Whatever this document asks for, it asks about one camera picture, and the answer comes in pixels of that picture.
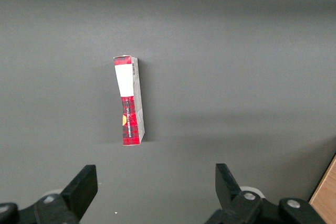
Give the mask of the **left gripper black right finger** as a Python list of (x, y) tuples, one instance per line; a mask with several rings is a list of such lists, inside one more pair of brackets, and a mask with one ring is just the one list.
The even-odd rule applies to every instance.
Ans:
[(216, 164), (215, 189), (221, 209), (206, 223), (325, 223), (306, 201), (283, 198), (275, 205), (256, 192), (242, 190), (226, 164)]

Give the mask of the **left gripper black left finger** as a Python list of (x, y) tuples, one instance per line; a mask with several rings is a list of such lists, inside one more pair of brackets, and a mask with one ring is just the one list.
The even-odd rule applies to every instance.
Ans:
[(61, 191), (27, 208), (1, 203), (1, 223), (79, 223), (98, 192), (96, 165), (86, 165)]

